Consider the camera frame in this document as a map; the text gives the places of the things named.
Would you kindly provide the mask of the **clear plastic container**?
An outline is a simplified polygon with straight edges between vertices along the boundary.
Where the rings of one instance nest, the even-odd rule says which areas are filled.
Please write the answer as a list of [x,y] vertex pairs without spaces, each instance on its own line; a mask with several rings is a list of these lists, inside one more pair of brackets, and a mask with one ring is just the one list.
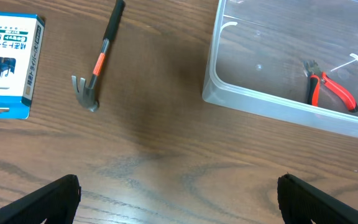
[[321,84],[306,102],[314,60],[358,104],[358,0],[221,0],[205,101],[358,138],[358,112]]

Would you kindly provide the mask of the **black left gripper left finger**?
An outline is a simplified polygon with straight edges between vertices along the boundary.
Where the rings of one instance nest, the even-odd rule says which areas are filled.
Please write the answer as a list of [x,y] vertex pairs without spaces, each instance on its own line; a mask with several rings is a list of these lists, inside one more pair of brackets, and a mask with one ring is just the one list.
[[68,174],[0,208],[0,224],[72,224],[80,201],[78,178]]

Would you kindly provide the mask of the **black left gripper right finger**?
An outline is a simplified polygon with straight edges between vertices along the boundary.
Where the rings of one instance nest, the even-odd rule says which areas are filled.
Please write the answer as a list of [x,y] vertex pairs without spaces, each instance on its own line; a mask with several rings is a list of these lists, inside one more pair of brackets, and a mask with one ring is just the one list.
[[358,210],[291,174],[277,181],[278,206],[286,224],[358,224]]

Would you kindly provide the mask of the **small claw hammer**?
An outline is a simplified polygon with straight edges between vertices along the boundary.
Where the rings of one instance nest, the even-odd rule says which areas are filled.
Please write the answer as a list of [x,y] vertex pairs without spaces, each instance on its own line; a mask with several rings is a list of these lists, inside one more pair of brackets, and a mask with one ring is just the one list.
[[77,78],[76,75],[71,76],[71,82],[75,91],[77,101],[83,108],[91,112],[96,112],[99,109],[99,102],[96,100],[95,97],[95,86],[97,84],[99,75],[101,74],[101,70],[104,65],[109,46],[113,42],[117,34],[119,23],[125,6],[126,4],[124,0],[116,0],[114,9],[109,18],[109,23],[103,36],[101,50],[94,66],[91,80],[89,81],[89,83],[86,82],[85,78]]

